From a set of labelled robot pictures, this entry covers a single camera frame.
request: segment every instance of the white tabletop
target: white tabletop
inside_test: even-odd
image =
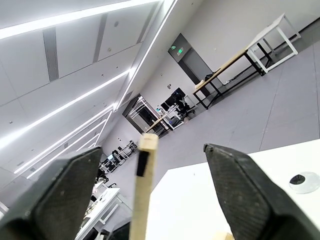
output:
[[[284,17],[285,17],[285,14],[283,13],[280,17],[274,20],[273,23],[271,23],[269,26],[267,26],[265,29],[259,32],[246,49],[251,48],[253,45],[258,43],[261,39],[263,39],[268,33],[270,33],[273,29],[278,27],[281,21],[284,19]]]
[[[304,171],[320,174],[320,139],[250,154],[320,229],[320,189],[296,194],[290,179]],[[168,170],[151,194],[147,240],[212,240],[231,232],[218,203],[208,163]]]
[[[83,239],[88,234],[88,232],[96,225],[104,212],[107,210],[106,207],[113,201],[119,191],[120,188],[108,188],[101,194],[100,198],[97,199],[98,203],[96,204],[96,206],[87,216],[85,216],[86,218],[90,219],[77,233],[75,237],[76,240]]]

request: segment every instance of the black chair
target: black chair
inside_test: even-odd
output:
[[[181,118],[180,121],[183,121],[186,117],[189,117],[189,114],[196,113],[193,107],[191,108],[189,104],[186,103],[184,97],[180,93],[174,92],[173,97],[175,103],[177,104],[177,109],[175,111],[179,114]]]

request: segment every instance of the computer monitor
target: computer monitor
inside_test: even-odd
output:
[[[165,100],[165,103],[166,103],[169,107],[175,105],[175,99],[174,99],[174,97],[171,95],[167,100]]]
[[[164,102],[161,104],[161,107],[165,110],[168,111],[169,110],[169,106]]]
[[[186,94],[184,93],[184,91],[181,90],[180,87],[178,87],[178,88],[172,93],[172,95],[175,95],[175,94],[180,94],[183,98],[186,96]]]

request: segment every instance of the wooden stick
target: wooden stick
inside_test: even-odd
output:
[[[135,179],[134,206],[130,224],[130,240],[145,240],[152,180],[155,170],[158,136],[146,133],[141,137]]]

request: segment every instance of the led light strip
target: led light strip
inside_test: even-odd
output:
[[[66,14],[61,14],[58,16],[47,17],[35,21],[30,21],[22,23],[15,26],[6,27],[0,30],[0,39],[9,38],[15,35],[31,32],[38,29],[44,29],[51,26],[55,26],[62,23],[67,23],[70,21],[87,18],[90,16],[104,14],[120,9],[126,9],[130,7],[135,7],[143,4],[158,2],[159,0],[129,0],[119,3],[93,7],[85,10],[70,12]]]
[[[34,171],[33,173],[31,173],[29,176],[26,177],[26,179],[31,178],[33,175],[35,175],[36,173],[38,173],[40,170],[42,170],[45,166],[47,166],[49,163],[51,163],[52,161],[54,161],[57,157],[59,157],[61,154],[63,154],[65,151],[67,151],[68,149],[70,149],[72,146],[74,146],[75,144],[77,144],[78,142],[80,142],[83,138],[85,138],[86,136],[88,136],[90,133],[92,133],[96,128],[100,127],[102,124],[105,124],[107,120],[103,120],[102,122],[100,122],[97,126],[95,126],[94,128],[92,128],[90,131],[86,132],[84,135],[82,135],[81,137],[79,137],[76,141],[74,141],[72,144],[70,144],[67,148],[63,149],[61,152],[59,152],[57,155],[55,155],[53,158],[51,158],[49,161],[47,161],[45,164],[43,164],[41,167],[39,167],[36,171]]]
[[[111,114],[112,114],[112,112],[110,112],[109,116],[107,117],[106,122],[105,122],[105,124],[103,125],[103,127],[102,127],[102,129],[101,129],[101,131],[100,131],[100,133],[99,133],[99,136],[98,136],[98,138],[96,139],[96,141],[95,141],[95,143],[94,143],[94,146],[97,145],[97,142],[98,142],[98,140],[99,140],[102,132],[104,131],[104,129],[105,129],[105,127],[106,127],[106,124],[107,124],[107,122],[109,121],[109,118],[111,117]]]
[[[81,149],[83,149],[88,143],[90,143],[91,141],[93,141],[94,139],[96,139],[97,137],[99,137],[99,134],[95,135],[93,138],[91,138],[89,141],[87,141],[85,144],[83,144],[81,147],[79,147],[76,152],[80,151]]]
[[[95,143],[92,143],[92,144],[88,147],[88,149],[89,149],[89,148],[92,148],[94,145],[95,145]]]
[[[150,52],[150,50],[151,50],[152,46],[154,45],[154,43],[155,43],[155,41],[156,41],[156,39],[157,39],[158,35],[160,34],[160,32],[161,32],[162,28],[164,27],[164,25],[165,25],[166,21],[168,20],[168,18],[169,18],[169,16],[170,16],[170,14],[171,14],[172,10],[174,9],[174,7],[176,6],[177,2],[178,2],[178,0],[175,0],[175,1],[174,1],[174,3],[172,4],[171,8],[170,8],[170,9],[169,9],[169,11],[168,11],[168,13],[166,14],[166,16],[165,16],[164,20],[162,21],[162,23],[161,23],[161,25],[160,25],[160,28],[159,28],[158,32],[157,32],[157,33],[156,33],[156,35],[154,36],[154,38],[153,38],[153,40],[152,40],[152,42],[151,42],[151,44],[150,44],[149,48],[147,49],[147,51],[146,51],[145,55],[144,55],[144,56],[143,56],[143,58],[142,58],[142,61],[139,63],[139,65],[138,65],[137,69],[135,70],[134,75],[133,75],[133,77],[131,78],[131,80],[130,80],[130,82],[129,82],[129,85],[128,85],[128,87],[126,88],[126,90],[125,90],[125,92],[124,92],[123,96],[121,97],[121,99],[120,99],[120,101],[119,101],[118,105],[116,106],[116,109],[115,109],[115,110],[118,110],[118,109],[119,109],[119,107],[120,107],[120,105],[122,104],[122,101],[124,100],[124,98],[125,98],[126,94],[128,93],[128,91],[129,91],[129,88],[130,88],[131,84],[132,84],[132,83],[133,83],[133,81],[135,80],[135,78],[136,78],[136,76],[137,76],[137,74],[138,74],[138,72],[139,72],[139,70],[140,70],[140,68],[141,68],[142,64],[143,64],[143,63],[144,63],[144,61],[146,60],[146,57],[147,57],[148,53]]]
[[[105,83],[97,86],[96,88],[88,91],[87,93],[77,97],[76,99],[68,102],[67,104],[59,107],[58,109],[50,112],[49,114],[43,116],[42,118],[38,119],[37,121],[31,123],[30,125],[16,131],[16,132],[13,132],[11,134],[9,134],[8,136],[5,136],[3,138],[0,139],[0,149],[1,148],[4,148],[5,146],[7,146],[8,144],[10,144],[11,142],[13,142],[14,140],[16,140],[17,138],[19,138],[21,135],[23,135],[25,132],[29,131],[30,129],[34,128],[35,126],[41,124],[42,122],[44,122],[45,120],[51,118],[52,116],[60,113],[61,111],[65,110],[66,108],[72,106],[73,104],[79,102],[80,100],[90,96],[91,94],[95,93],[96,91],[104,88],[105,86],[113,83],[114,81],[118,80],[119,78],[127,75],[128,73],[130,72],[130,69],[127,70],[127,71],[124,71],[123,73],[119,74],[118,76],[115,76],[114,78],[112,78],[111,80],[109,81],[106,81]]]
[[[54,144],[52,144],[50,147],[48,147],[47,149],[45,149],[44,151],[40,152],[37,156],[35,156],[34,158],[32,158],[30,161],[26,162],[24,165],[22,165],[21,167],[19,167],[16,171],[14,171],[14,174],[19,173],[22,170],[27,170],[28,166],[30,164],[34,165],[37,162],[39,162],[41,159],[45,158],[47,155],[49,155],[51,152],[50,150],[54,150],[54,147],[59,147],[59,144],[63,144],[69,137],[71,137],[73,134],[78,134],[80,131],[83,130],[83,128],[85,128],[88,124],[90,124],[91,122],[95,121],[96,119],[104,116],[107,112],[111,111],[111,109],[113,108],[113,104],[106,107],[105,109],[103,109],[101,112],[99,112],[98,114],[96,114],[95,116],[93,116],[92,118],[90,118],[88,121],[84,122],[83,124],[81,124],[80,126],[78,126],[75,130],[71,131],[70,133],[68,133],[67,135],[65,135],[63,138],[61,138],[60,140],[56,141]]]

